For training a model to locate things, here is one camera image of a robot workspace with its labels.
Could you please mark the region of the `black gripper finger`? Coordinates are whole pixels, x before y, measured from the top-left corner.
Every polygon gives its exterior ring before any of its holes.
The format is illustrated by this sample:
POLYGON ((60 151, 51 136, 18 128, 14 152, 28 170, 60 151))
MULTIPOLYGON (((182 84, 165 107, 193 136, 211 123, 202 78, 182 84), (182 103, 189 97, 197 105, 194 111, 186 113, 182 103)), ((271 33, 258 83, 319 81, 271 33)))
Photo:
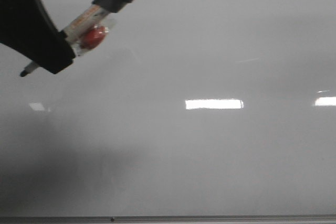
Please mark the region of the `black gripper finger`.
POLYGON ((1 44, 30 59, 22 74, 39 67, 57 74, 75 58, 41 0, 1 0, 1 44))

